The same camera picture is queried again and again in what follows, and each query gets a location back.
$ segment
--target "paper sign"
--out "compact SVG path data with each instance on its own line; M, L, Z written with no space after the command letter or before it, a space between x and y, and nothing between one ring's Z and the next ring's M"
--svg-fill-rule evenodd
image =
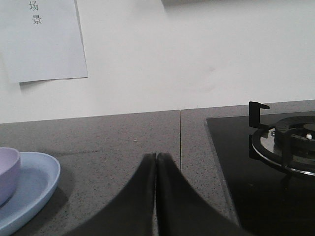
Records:
M74 0L0 3L0 57L10 81L88 76Z

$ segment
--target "lavender bowl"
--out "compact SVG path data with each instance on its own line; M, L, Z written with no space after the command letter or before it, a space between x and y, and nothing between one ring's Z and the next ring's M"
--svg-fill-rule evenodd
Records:
M14 193L20 167L19 151L10 147L0 147L0 206Z

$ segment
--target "speckled stone countertop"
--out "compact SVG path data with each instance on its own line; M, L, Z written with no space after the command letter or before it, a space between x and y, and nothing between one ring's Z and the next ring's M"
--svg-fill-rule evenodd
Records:
M47 205L14 236L61 236L123 188L145 153L180 165L179 111L0 124L0 146L50 154L61 165ZM154 234L157 224L154 221Z
M310 111L315 100L269 104L262 113ZM206 118L248 114L248 106L0 124L0 146L56 157L60 183L14 236L61 236L91 218L130 179L142 155L170 153L193 188L237 223ZM157 232L156 218L154 233Z

